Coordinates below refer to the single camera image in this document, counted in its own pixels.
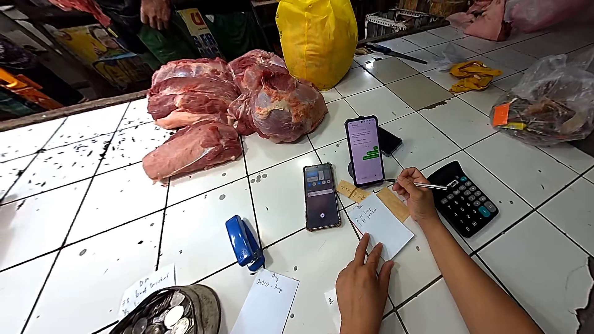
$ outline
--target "hand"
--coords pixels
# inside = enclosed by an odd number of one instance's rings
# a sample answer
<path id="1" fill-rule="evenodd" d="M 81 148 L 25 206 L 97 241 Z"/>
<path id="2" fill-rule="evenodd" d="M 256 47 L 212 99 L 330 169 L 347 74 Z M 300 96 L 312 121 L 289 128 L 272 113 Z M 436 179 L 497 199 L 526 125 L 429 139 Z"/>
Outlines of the hand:
<path id="1" fill-rule="evenodd" d="M 368 243 L 369 234 L 366 233 L 357 246 L 355 259 L 338 274 L 336 280 L 336 298 L 342 318 L 340 333 L 377 334 L 380 331 L 394 262 L 385 262 L 377 277 L 375 271 L 383 245 L 378 242 L 365 263 Z"/>
<path id="2" fill-rule="evenodd" d="M 440 221 L 437 211 L 435 211 L 431 189 L 417 187 L 413 182 L 429 183 L 418 169 L 411 167 L 400 173 L 398 182 L 394 183 L 392 190 L 406 198 L 410 216 L 417 223 L 422 225 L 424 222 L 433 219 Z"/>
<path id="3" fill-rule="evenodd" d="M 163 30 L 169 27 L 169 0 L 141 0 L 140 20 L 154 29 Z"/>

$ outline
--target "brown paper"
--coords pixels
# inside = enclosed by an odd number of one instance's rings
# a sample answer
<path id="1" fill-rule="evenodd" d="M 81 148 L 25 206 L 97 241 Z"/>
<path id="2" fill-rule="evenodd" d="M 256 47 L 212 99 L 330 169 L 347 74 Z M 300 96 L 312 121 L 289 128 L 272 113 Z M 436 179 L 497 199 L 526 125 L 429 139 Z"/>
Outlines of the brown paper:
<path id="1" fill-rule="evenodd" d="M 400 201 L 398 196 L 390 191 L 388 188 L 383 188 L 375 195 L 384 203 L 384 205 L 395 215 L 398 220 L 403 223 L 406 218 L 410 216 L 408 207 Z"/>

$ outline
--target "pen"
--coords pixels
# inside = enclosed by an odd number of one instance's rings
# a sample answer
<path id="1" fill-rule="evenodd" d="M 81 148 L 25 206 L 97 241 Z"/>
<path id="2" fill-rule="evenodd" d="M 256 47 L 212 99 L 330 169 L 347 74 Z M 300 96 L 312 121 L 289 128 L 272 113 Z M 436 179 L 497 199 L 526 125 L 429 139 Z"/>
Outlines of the pen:
<path id="1" fill-rule="evenodd" d="M 394 182 L 394 183 L 398 182 L 397 179 L 384 179 L 384 181 Z M 413 183 L 417 187 L 447 190 L 447 187 L 445 185 L 435 185 L 435 184 L 427 184 L 427 183 L 421 183 L 421 182 L 413 182 Z"/>

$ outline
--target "calculator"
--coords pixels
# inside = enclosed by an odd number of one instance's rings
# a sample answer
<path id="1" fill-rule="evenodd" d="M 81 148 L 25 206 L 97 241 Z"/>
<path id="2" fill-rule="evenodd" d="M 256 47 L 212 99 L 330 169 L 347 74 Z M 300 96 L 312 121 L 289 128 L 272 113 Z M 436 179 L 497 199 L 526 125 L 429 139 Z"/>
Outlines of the calculator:
<path id="1" fill-rule="evenodd" d="M 495 218 L 499 209 L 453 161 L 428 178 L 432 184 L 447 184 L 448 190 L 433 191 L 435 207 L 465 238 L 472 237 Z"/>

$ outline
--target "smartphone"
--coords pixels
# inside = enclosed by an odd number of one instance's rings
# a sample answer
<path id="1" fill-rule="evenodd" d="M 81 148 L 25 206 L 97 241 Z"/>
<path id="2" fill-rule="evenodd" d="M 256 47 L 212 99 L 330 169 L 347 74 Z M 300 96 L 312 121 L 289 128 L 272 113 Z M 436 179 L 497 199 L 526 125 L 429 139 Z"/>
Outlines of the smartphone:
<path id="1" fill-rule="evenodd" d="M 402 145 L 402 139 L 394 136 L 382 127 L 377 127 L 377 136 L 380 139 L 380 148 L 385 155 L 390 155 Z"/>
<path id="2" fill-rule="evenodd" d="M 308 231 L 340 226 L 332 164 L 303 167 L 305 228 Z"/>
<path id="3" fill-rule="evenodd" d="M 383 182 L 384 162 L 380 154 L 377 117 L 347 119 L 345 129 L 355 186 Z"/>

